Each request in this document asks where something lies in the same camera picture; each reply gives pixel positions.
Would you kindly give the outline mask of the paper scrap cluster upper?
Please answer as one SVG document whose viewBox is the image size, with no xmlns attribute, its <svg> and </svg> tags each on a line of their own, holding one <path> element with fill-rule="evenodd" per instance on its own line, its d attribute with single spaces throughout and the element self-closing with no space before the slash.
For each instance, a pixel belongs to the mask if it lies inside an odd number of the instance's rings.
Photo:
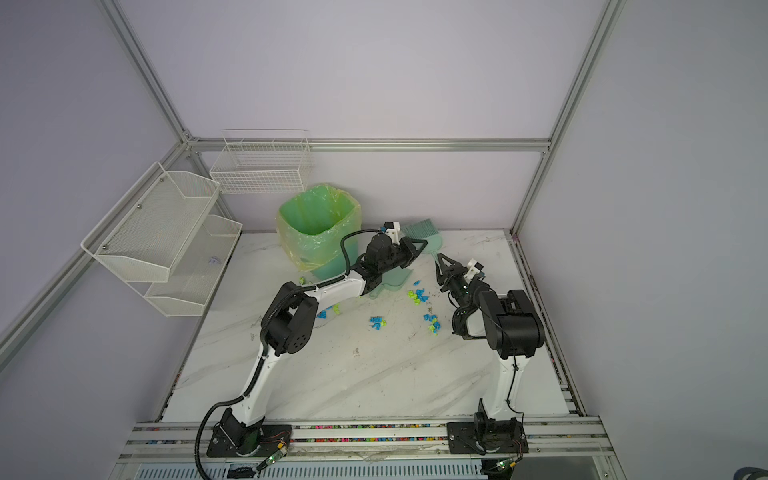
<svg viewBox="0 0 768 480">
<path fill-rule="evenodd" d="M 426 293 L 426 290 L 422 288 L 420 280 L 415 281 L 412 284 L 412 288 L 407 291 L 407 296 L 416 305 L 426 303 L 429 300 L 429 295 Z"/>
</svg>

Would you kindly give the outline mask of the paper scrap cluster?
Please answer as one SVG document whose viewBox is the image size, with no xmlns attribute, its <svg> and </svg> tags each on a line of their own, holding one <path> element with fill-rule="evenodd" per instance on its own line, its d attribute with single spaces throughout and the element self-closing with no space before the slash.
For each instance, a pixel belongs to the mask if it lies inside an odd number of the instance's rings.
<svg viewBox="0 0 768 480">
<path fill-rule="evenodd" d="M 412 288 L 407 291 L 407 296 L 416 305 L 426 303 L 429 300 L 429 295 L 426 293 L 426 290 L 422 288 L 420 280 L 415 281 L 412 284 Z"/>
<path fill-rule="evenodd" d="M 439 322 L 438 316 L 435 314 L 428 313 L 423 316 L 423 319 L 425 322 L 428 323 L 428 330 L 433 335 L 437 335 L 441 329 L 441 324 Z"/>
<path fill-rule="evenodd" d="M 369 323 L 375 330 L 380 330 L 382 327 L 387 325 L 387 322 L 381 316 L 371 317 L 369 319 Z"/>
</svg>

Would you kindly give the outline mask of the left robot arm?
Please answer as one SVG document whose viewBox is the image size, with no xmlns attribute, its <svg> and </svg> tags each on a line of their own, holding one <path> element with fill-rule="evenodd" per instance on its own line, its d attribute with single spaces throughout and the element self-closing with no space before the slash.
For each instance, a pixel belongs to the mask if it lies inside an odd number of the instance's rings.
<svg viewBox="0 0 768 480">
<path fill-rule="evenodd" d="M 201 461 L 203 432 L 219 409 L 223 413 L 212 427 L 206 456 L 256 454 L 268 442 L 262 425 L 281 363 L 308 344 L 320 310 L 369 294 L 381 284 L 385 273 L 410 266 L 429 244 L 426 239 L 402 234 L 398 223 L 388 222 L 382 228 L 370 229 L 372 237 L 366 250 L 352 258 L 346 243 L 365 232 L 358 230 L 340 240 L 344 270 L 338 276 L 312 285 L 289 281 L 280 287 L 262 318 L 259 354 L 242 392 L 234 399 L 215 403 L 201 421 L 194 447 L 197 463 Z"/>
</svg>

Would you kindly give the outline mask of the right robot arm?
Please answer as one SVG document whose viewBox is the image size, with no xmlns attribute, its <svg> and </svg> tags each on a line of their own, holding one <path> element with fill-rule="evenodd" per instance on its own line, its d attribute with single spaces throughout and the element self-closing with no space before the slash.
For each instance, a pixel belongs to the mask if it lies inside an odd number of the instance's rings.
<svg viewBox="0 0 768 480">
<path fill-rule="evenodd" d="M 544 346 L 543 323 L 527 293 L 501 294 L 485 280 L 483 265 L 463 265 L 443 253 L 435 255 L 436 281 L 454 306 L 452 333 L 464 340 L 487 342 L 494 363 L 487 390 L 470 421 L 447 424 L 452 454 L 528 452 L 525 413 L 517 405 L 525 367 Z"/>
</svg>

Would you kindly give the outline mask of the white mesh two-tier shelf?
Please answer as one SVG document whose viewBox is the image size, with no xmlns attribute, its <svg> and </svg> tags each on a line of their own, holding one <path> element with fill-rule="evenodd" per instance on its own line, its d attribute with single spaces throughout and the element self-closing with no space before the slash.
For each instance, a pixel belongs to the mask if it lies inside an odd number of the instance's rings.
<svg viewBox="0 0 768 480">
<path fill-rule="evenodd" d="M 219 182 L 154 163 L 81 248 L 166 317 L 205 314 L 242 224 L 215 213 Z"/>
</svg>

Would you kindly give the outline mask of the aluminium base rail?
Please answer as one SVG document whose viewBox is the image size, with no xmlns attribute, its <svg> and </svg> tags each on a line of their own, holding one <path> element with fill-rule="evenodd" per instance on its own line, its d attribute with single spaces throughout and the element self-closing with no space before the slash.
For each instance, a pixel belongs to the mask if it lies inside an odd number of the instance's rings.
<svg viewBox="0 0 768 480">
<path fill-rule="evenodd" d="M 534 471 L 560 478 L 623 479 L 626 474 L 597 417 L 528 418 L 528 452 L 452 454 L 447 420 L 329 420 L 284 422 L 287 453 L 263 479 L 481 479 L 488 474 L 524 479 Z M 201 464 L 213 479 L 255 478 L 259 458 L 209 458 L 208 425 L 195 461 L 196 423 L 139 423 L 113 467 L 112 479 L 195 479 Z"/>
</svg>

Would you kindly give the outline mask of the green plastic dustpan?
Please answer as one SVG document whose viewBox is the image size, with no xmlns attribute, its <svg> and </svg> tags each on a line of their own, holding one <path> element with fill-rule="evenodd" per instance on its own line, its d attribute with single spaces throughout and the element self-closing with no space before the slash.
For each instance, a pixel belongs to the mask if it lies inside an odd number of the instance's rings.
<svg viewBox="0 0 768 480">
<path fill-rule="evenodd" d="M 377 298 L 383 291 L 397 291 L 400 290 L 408 281 L 412 274 L 412 270 L 408 268 L 397 267 L 383 274 L 382 280 L 378 286 L 376 286 L 368 296 L 371 299 Z"/>
</svg>

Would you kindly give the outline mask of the green hand brush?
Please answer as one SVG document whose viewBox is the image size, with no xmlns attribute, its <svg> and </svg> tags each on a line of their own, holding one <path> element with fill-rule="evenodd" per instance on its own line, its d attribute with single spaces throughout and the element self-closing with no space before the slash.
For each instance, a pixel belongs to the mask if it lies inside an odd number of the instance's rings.
<svg viewBox="0 0 768 480">
<path fill-rule="evenodd" d="M 443 246 L 442 235 L 431 219 L 405 225 L 402 227 L 402 232 L 412 239 L 426 240 L 425 253 L 437 255 Z"/>
</svg>

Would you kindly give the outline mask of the blue paper scrap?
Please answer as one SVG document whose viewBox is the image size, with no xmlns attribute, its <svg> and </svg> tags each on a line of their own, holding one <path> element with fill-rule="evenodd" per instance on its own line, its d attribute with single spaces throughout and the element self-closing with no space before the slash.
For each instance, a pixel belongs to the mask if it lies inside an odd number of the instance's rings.
<svg viewBox="0 0 768 480">
<path fill-rule="evenodd" d="M 318 319 L 328 319 L 338 316 L 340 314 L 340 305 L 338 303 L 331 305 L 323 310 L 320 310 L 316 317 Z"/>
</svg>

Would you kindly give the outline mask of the paper scrap cluster centre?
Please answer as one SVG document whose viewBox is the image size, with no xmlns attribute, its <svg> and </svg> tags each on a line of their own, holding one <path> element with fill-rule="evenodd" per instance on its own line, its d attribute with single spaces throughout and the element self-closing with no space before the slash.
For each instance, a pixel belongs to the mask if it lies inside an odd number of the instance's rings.
<svg viewBox="0 0 768 480">
<path fill-rule="evenodd" d="M 369 319 L 369 323 L 375 330 L 380 330 L 382 327 L 387 325 L 387 322 L 381 316 L 371 317 Z"/>
</svg>

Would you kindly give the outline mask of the paper scrap cluster right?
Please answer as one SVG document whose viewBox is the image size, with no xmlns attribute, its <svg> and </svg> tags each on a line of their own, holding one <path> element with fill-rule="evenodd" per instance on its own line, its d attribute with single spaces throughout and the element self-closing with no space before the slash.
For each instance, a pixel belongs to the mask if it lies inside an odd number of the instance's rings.
<svg viewBox="0 0 768 480">
<path fill-rule="evenodd" d="M 438 316 L 435 314 L 428 313 L 423 316 L 423 319 L 425 322 L 428 323 L 428 330 L 433 335 L 437 335 L 441 329 L 441 324 L 439 322 Z"/>
</svg>

